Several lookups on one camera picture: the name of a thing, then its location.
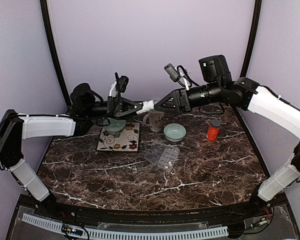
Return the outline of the small white pill bottle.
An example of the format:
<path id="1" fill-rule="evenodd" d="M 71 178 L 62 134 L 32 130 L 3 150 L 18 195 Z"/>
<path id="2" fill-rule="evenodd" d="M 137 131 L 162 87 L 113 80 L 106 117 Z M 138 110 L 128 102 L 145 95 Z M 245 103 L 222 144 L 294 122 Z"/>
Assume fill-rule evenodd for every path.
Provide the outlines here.
<path id="1" fill-rule="evenodd" d="M 152 111 L 154 109 L 155 109 L 155 101 L 154 100 L 143 101 L 141 110 L 138 110 L 136 112 L 136 114 L 141 115 L 141 114 L 147 113 L 149 111 Z"/>

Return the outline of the orange bottle grey cap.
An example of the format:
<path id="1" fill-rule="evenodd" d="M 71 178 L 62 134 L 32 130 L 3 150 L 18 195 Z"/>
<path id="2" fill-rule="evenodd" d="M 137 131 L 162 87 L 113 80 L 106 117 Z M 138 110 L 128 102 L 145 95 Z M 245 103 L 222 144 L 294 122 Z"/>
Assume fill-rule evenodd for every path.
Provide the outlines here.
<path id="1" fill-rule="evenodd" d="M 209 141 L 213 142 L 217 139 L 220 127 L 221 127 L 221 123 L 219 120 L 217 119 L 211 120 L 206 134 L 206 137 Z"/>

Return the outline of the clear plastic pill organizer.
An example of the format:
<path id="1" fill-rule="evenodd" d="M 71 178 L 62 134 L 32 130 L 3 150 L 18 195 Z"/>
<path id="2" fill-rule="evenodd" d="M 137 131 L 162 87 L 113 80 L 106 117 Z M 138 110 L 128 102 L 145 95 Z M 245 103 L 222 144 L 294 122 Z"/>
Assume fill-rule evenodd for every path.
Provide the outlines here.
<path id="1" fill-rule="evenodd" d="M 157 166 L 159 169 L 170 172 L 173 169 L 176 160 L 178 159 L 179 153 L 179 148 L 175 146 L 154 141 L 148 148 L 144 158 L 149 163 Z"/>

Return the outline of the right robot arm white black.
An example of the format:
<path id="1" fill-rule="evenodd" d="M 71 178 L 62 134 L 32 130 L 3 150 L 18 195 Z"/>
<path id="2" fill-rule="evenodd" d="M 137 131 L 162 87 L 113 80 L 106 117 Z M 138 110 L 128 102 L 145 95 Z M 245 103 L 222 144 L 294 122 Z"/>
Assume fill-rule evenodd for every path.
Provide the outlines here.
<path id="1" fill-rule="evenodd" d="M 233 81 L 224 55 L 205 57 L 198 62 L 207 84 L 173 90 L 154 105 L 156 111 L 179 115 L 196 107 L 224 103 L 263 116 L 299 140 L 287 163 L 263 181 L 245 205 L 245 213 L 256 217 L 265 203 L 300 178 L 300 109 L 250 78 Z"/>

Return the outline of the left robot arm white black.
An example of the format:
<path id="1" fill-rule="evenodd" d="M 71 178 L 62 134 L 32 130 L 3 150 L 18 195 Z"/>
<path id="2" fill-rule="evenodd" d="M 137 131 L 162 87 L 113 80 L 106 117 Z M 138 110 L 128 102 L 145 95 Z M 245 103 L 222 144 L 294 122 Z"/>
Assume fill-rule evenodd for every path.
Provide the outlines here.
<path id="1" fill-rule="evenodd" d="M 52 199 L 51 191 L 26 162 L 22 142 L 40 137 L 84 136 L 94 123 L 108 125 L 109 118 L 141 114 L 154 107 L 153 101 L 135 102 L 123 98 L 124 83 L 113 83 L 107 100 L 93 91 L 88 83 L 77 85 L 70 95 L 69 114 L 22 114 L 13 109 L 5 112 L 0 121 L 0 170 L 9 171 L 37 201 L 50 218 L 57 218 L 60 206 Z"/>

